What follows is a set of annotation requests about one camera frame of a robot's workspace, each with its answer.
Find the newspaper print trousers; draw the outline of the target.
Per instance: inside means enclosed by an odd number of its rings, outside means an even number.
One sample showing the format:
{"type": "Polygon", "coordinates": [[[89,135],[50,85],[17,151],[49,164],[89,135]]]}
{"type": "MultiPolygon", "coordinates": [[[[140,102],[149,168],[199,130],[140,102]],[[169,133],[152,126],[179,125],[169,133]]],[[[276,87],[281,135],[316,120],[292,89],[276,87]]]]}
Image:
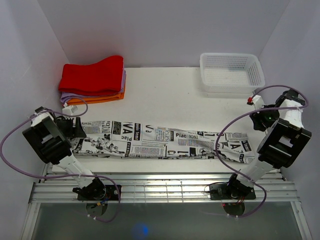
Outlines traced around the newspaper print trousers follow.
{"type": "Polygon", "coordinates": [[[72,138],[79,156],[128,159],[217,159],[249,164],[255,154],[246,133],[182,130],[120,121],[82,122],[83,140],[72,138]]]}

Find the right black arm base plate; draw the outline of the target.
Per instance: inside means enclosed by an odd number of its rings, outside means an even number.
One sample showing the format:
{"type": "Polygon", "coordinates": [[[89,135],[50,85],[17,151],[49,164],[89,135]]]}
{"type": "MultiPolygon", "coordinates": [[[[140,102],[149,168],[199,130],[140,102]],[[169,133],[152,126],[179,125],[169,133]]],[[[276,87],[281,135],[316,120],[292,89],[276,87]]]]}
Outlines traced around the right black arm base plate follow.
{"type": "Polygon", "coordinates": [[[211,200],[255,200],[256,193],[252,187],[239,186],[227,182],[211,183],[208,192],[211,200]]]}

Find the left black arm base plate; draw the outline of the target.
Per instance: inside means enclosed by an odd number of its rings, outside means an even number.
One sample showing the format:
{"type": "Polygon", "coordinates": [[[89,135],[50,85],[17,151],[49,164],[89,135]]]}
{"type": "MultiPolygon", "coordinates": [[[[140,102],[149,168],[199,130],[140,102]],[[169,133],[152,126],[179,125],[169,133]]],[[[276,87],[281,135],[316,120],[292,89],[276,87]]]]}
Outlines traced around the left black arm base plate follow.
{"type": "Polygon", "coordinates": [[[111,184],[105,184],[104,187],[100,190],[90,193],[87,196],[82,196],[77,194],[76,199],[78,201],[118,201],[121,196],[122,186],[117,184],[116,186],[111,184]]]}

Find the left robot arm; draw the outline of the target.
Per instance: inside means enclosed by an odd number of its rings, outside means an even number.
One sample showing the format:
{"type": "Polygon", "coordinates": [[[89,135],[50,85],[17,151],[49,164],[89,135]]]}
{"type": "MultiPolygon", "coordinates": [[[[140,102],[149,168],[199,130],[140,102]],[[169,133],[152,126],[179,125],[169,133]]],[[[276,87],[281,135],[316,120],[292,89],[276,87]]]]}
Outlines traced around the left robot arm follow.
{"type": "Polygon", "coordinates": [[[102,181],[84,167],[73,155],[70,139],[87,137],[81,118],[56,116],[45,107],[35,110],[31,126],[22,132],[38,157],[46,164],[53,164],[73,176],[78,187],[72,191],[86,200],[102,200],[107,190],[102,181]]]}

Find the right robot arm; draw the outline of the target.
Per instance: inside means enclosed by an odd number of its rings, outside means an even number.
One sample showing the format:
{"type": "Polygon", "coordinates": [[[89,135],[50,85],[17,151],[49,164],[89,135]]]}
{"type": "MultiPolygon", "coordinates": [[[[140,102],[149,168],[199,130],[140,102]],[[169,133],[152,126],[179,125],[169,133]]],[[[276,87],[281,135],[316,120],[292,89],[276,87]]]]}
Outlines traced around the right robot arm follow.
{"type": "Polygon", "coordinates": [[[274,104],[264,105],[258,95],[247,103],[257,109],[249,115],[254,130],[266,132],[266,136],[257,148],[258,157],[231,175],[225,191],[232,199],[253,193],[254,184],[266,173],[290,167],[312,137],[302,123],[306,100],[296,90],[284,91],[274,104]]]}

